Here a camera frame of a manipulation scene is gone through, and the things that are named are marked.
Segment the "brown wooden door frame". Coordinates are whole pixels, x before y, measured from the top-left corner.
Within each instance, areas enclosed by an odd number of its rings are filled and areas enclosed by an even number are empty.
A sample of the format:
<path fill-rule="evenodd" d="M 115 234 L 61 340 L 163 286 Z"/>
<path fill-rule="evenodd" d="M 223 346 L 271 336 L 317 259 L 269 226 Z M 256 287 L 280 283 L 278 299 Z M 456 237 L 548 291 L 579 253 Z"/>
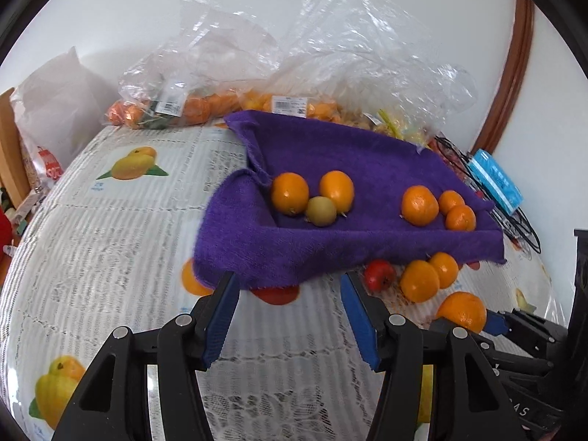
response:
<path fill-rule="evenodd" d="M 515 0 L 511 40 L 499 84 L 473 151 L 493 153 L 510 121 L 524 82 L 534 36 L 535 4 Z"/>

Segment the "clear bag of kumquats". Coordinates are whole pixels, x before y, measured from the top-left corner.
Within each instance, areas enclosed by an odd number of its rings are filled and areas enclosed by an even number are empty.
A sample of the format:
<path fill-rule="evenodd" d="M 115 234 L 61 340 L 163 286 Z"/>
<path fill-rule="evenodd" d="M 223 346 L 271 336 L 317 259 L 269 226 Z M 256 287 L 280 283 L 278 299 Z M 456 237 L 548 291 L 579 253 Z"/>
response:
<path fill-rule="evenodd" d="M 390 0 L 304 0 L 265 81 L 244 110 L 298 115 L 426 146 L 470 108 L 476 84 L 438 61 L 420 21 Z"/>

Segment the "clear bag of tangerines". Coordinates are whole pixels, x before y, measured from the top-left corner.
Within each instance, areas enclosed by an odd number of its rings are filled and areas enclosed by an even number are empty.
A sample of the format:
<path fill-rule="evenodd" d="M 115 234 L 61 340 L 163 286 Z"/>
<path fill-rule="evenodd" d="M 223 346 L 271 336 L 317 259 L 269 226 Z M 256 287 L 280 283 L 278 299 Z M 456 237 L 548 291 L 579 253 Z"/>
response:
<path fill-rule="evenodd" d="M 277 71 L 283 51 L 257 19 L 214 0 L 180 0 L 179 33 L 119 77 L 107 125 L 169 129 L 241 110 L 243 95 Z"/>

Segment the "fruit print tablecloth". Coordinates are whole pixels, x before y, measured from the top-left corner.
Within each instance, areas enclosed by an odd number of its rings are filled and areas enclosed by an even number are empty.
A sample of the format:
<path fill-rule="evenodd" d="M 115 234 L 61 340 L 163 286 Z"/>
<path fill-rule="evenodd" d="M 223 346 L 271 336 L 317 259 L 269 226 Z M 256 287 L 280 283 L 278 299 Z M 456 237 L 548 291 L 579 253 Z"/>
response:
<path fill-rule="evenodd" d="M 186 312 L 182 284 L 204 209 L 246 163 L 228 129 L 105 129 L 33 218 L 1 296 L 1 395 L 33 440 L 52 427 L 35 385 L 62 355 L 88 366 L 120 325 L 142 331 Z M 221 357 L 199 376 L 219 440 L 353 440 L 382 378 L 352 343 L 338 280 L 274 306 L 242 295 Z"/>

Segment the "small red apple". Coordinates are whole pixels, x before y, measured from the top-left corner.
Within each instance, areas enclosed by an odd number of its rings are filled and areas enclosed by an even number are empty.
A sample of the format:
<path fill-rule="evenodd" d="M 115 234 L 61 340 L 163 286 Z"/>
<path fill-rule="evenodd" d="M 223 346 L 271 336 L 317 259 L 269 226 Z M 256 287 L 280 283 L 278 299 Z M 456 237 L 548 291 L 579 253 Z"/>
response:
<path fill-rule="evenodd" d="M 385 291 L 396 279 L 395 267 L 383 259 L 371 261 L 364 270 L 365 285 L 373 293 Z"/>

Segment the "bag of red fruits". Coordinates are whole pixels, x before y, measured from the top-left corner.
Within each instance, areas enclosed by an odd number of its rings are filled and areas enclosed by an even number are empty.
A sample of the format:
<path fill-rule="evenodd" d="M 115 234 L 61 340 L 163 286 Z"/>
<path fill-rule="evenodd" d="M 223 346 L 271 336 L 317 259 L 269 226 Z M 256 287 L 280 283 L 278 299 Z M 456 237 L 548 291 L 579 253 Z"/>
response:
<path fill-rule="evenodd" d="M 444 163 L 466 186 L 472 191 L 478 192 L 479 187 L 466 166 L 467 158 L 449 139 L 445 136 L 436 136 L 430 142 L 430 149 L 441 156 Z"/>

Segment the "oval orange kumquat fruit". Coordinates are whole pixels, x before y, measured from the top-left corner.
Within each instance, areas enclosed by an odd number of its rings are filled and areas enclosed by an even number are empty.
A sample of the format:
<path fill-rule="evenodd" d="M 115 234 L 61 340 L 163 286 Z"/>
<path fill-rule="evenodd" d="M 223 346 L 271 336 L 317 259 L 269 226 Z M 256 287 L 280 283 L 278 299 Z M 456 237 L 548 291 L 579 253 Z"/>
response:
<path fill-rule="evenodd" d="M 347 214 L 355 199 L 354 182 L 347 173 L 332 170 L 321 177 L 319 193 L 333 201 L 338 213 Z"/>

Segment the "large orange tangerine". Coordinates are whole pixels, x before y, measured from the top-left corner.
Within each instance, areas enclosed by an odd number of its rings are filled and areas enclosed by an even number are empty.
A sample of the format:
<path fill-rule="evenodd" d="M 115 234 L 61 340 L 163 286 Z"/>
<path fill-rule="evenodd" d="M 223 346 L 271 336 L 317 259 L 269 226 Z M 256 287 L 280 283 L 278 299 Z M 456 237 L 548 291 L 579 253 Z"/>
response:
<path fill-rule="evenodd" d="M 478 296 L 468 292 L 454 292 L 438 307 L 437 319 L 446 319 L 473 333 L 480 333 L 486 324 L 486 307 Z"/>

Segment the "white plastic bag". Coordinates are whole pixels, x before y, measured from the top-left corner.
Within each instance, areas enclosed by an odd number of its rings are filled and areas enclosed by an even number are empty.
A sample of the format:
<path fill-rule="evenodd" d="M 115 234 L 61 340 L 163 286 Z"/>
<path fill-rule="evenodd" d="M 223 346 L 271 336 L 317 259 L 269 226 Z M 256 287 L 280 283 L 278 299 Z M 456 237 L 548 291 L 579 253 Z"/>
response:
<path fill-rule="evenodd" d="M 10 97 L 19 136 L 40 184 L 52 186 L 103 128 L 115 88 L 75 48 L 39 67 Z"/>

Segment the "small brown kiwi fruit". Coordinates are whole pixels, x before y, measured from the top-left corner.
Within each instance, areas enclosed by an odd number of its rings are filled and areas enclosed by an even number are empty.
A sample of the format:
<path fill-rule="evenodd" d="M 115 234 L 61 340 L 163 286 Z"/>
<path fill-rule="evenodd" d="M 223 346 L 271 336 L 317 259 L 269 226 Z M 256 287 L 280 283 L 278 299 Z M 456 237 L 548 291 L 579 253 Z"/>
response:
<path fill-rule="evenodd" d="M 337 208 L 328 197 L 316 196 L 308 201 L 306 219 L 316 227 L 332 225 L 338 216 Z"/>

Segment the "blue tissue pack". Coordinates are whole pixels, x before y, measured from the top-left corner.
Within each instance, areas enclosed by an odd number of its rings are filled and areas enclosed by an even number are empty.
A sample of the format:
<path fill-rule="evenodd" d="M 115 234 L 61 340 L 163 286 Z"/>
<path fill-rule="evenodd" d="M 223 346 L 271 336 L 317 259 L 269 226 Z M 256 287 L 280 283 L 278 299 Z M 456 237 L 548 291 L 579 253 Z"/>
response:
<path fill-rule="evenodd" d="M 469 160 L 467 167 L 495 203 L 507 215 L 513 215 L 523 201 L 522 194 L 492 155 L 480 148 Z"/>

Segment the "wooden chair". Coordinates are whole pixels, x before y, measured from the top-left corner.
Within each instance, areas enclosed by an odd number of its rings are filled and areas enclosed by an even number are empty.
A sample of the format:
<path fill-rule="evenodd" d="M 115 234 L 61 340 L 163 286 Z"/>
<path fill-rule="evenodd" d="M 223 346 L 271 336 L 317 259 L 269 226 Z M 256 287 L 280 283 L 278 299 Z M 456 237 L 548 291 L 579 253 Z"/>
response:
<path fill-rule="evenodd" d="M 11 88 L 1 94 L 0 100 L 0 176 L 15 208 L 18 208 L 31 191 L 20 146 L 20 136 L 10 103 Z"/>

